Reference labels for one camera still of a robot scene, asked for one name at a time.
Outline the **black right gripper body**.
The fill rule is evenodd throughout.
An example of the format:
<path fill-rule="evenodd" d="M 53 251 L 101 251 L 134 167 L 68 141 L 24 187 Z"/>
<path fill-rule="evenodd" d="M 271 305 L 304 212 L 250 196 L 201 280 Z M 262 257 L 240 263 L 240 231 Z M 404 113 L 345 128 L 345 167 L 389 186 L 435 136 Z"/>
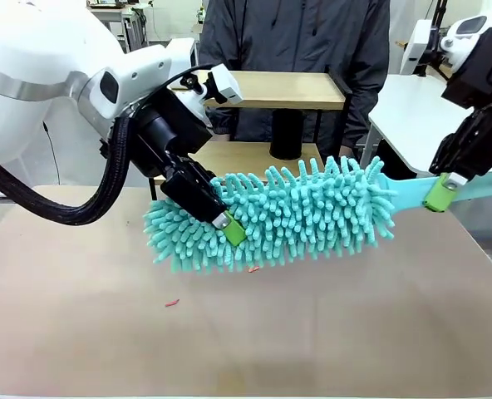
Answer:
<path fill-rule="evenodd" d="M 465 109 L 482 109 L 492 104 L 492 27 L 480 36 L 441 96 Z"/>

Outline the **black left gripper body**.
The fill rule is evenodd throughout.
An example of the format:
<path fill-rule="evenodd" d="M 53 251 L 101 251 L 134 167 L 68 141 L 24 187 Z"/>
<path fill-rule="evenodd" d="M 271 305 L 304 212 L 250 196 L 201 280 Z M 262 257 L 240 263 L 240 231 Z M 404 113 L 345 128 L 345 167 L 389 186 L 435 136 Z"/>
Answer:
<path fill-rule="evenodd" d="M 174 92 L 161 89 L 146 98 L 130 118 L 127 154 L 148 179 L 165 177 L 168 169 L 180 169 L 208 184 L 212 173 L 189 156 L 211 137 L 206 124 Z"/>

